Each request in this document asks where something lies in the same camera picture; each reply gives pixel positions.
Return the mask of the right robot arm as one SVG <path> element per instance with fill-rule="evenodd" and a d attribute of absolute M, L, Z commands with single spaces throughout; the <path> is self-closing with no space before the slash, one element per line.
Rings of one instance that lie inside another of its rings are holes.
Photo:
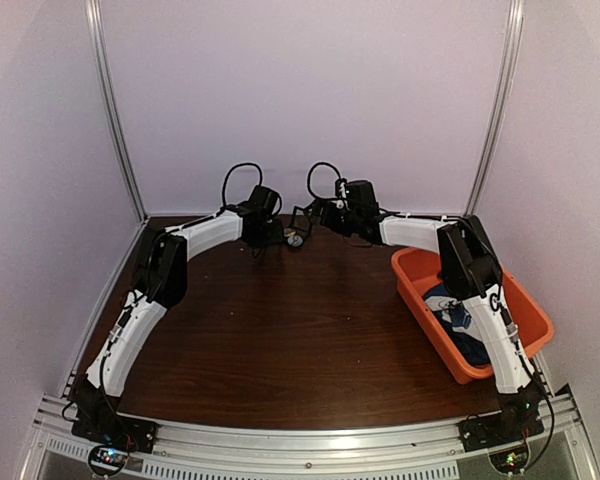
<path fill-rule="evenodd" d="M 464 422 L 466 446 L 521 440 L 543 432 L 548 397 L 533 357 L 553 338 L 539 304 L 501 265 L 475 215 L 426 216 L 379 206 L 368 180 L 335 182 L 331 197 L 314 195 L 295 207 L 308 237 L 314 224 L 371 245 L 396 246 L 391 265 L 397 290 L 457 383 L 493 379 L 499 411 Z"/>

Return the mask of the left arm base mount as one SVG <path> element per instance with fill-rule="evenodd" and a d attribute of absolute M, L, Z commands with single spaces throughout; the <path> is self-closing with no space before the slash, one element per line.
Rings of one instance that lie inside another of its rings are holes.
<path fill-rule="evenodd" d="M 120 420 L 114 422 L 113 429 L 101 433 L 86 418 L 79 418 L 71 427 L 71 433 L 121 451 L 150 454 L 156 440 L 157 423 L 128 416 L 121 416 Z"/>

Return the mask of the black brooch display box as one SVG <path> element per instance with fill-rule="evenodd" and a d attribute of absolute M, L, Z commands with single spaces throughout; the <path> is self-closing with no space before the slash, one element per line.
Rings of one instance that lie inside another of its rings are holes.
<path fill-rule="evenodd" d="M 283 234 L 289 247 L 299 249 L 308 240 L 313 230 L 312 208 L 295 206 Z"/>

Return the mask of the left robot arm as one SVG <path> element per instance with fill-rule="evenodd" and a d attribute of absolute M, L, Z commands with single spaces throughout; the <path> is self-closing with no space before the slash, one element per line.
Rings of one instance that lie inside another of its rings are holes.
<path fill-rule="evenodd" d="M 283 237 L 277 218 L 281 196 L 257 185 L 249 198 L 214 214 L 143 236 L 132 283 L 121 313 L 96 359 L 71 387 L 77 408 L 75 428 L 85 428 L 103 444 L 117 442 L 126 425 L 113 401 L 121 397 L 130 370 L 150 333 L 188 289 L 188 262 L 221 244 L 242 241 L 254 249 Z"/>

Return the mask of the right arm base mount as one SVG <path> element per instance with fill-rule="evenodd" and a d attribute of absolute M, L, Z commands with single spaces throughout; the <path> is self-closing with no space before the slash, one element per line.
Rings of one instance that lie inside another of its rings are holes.
<path fill-rule="evenodd" d="M 501 413 L 484 416 L 470 415 L 457 425 L 465 452 L 490 449 L 522 442 L 531 436 L 540 435 L 545 427 L 540 418 L 532 418 L 522 426 L 505 429 Z"/>

